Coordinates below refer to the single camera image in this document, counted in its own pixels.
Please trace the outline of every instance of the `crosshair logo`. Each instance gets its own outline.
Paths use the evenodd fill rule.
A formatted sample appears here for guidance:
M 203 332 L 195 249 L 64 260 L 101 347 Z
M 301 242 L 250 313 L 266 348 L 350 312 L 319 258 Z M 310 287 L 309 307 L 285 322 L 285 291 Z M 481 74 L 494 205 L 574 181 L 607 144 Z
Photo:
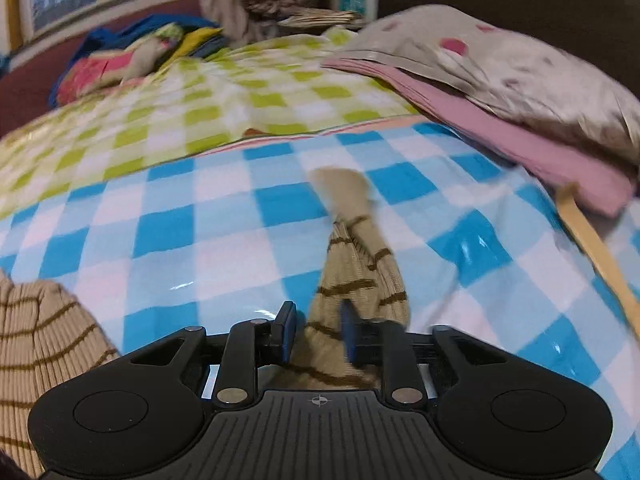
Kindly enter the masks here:
M 326 403 L 330 401 L 329 399 L 327 399 L 326 397 L 323 397 L 322 395 L 317 395 L 313 399 L 311 399 L 310 402 L 314 403 L 319 408 L 320 406 L 324 406 Z

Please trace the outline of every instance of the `bed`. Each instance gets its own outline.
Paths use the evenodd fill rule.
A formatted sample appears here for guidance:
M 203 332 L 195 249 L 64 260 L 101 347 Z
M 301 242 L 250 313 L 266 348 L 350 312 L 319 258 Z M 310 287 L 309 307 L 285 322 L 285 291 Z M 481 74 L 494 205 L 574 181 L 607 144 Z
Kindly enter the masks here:
M 584 57 L 637 93 L 635 49 L 616 39 L 640 38 L 640 13 L 621 10 L 640 0 L 567 1 L 517 0 L 515 12 L 500 0 L 379 6 L 381 16 L 460 6 Z M 180 60 L 140 88 L 12 134 L 0 153 L 9 183 L 0 268 L 15 281 L 61 283 L 121 352 L 187 325 L 222 333 L 273 319 L 284 300 L 306 312 L 332 229 L 308 172 L 357 170 L 405 281 L 409 329 L 450 324 L 590 386 L 614 417 L 600 473 L 640 478 L 638 342 L 548 192 L 386 85 L 320 69 L 349 36 L 332 29 Z M 640 298 L 638 200 L 606 243 Z

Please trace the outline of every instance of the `striped knit fabric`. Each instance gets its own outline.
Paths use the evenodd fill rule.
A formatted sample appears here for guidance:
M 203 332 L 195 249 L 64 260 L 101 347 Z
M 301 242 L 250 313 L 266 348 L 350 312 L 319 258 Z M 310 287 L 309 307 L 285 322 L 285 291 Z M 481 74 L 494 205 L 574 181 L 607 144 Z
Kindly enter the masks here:
M 116 356 L 95 319 L 60 285 L 16 285 L 0 271 L 0 447 L 31 477 L 43 471 L 27 434 L 35 401 Z
M 384 318 L 406 326 L 409 307 L 391 250 L 371 216 L 369 186 L 350 170 L 322 169 L 312 182 L 336 216 L 320 285 L 291 362 L 270 387 L 326 390 L 376 388 L 378 371 L 351 366 L 340 340 L 340 300 L 350 299 L 363 319 Z

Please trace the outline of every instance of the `pink cloth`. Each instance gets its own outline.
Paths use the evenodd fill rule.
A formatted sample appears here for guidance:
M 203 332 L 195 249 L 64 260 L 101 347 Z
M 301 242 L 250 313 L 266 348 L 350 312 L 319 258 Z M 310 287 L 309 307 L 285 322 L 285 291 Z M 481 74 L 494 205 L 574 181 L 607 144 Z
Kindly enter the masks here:
M 635 180 L 622 170 L 576 148 L 508 123 L 465 98 L 447 94 L 395 67 L 372 61 L 335 58 L 325 60 L 322 66 L 386 81 L 417 107 L 522 165 L 554 188 L 577 182 L 580 204 L 607 217 L 618 215 L 635 193 Z

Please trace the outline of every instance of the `silver screw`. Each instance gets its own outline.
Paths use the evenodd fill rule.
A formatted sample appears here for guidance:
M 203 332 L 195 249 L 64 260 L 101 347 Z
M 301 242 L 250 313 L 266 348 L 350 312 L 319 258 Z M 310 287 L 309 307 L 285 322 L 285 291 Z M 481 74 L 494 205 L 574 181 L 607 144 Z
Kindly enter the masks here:
M 415 404 L 422 400 L 422 394 L 415 388 L 398 388 L 394 390 L 391 397 L 402 404 Z
M 225 404 L 237 404 L 248 397 L 247 392 L 242 388 L 225 388 L 218 392 L 218 400 Z

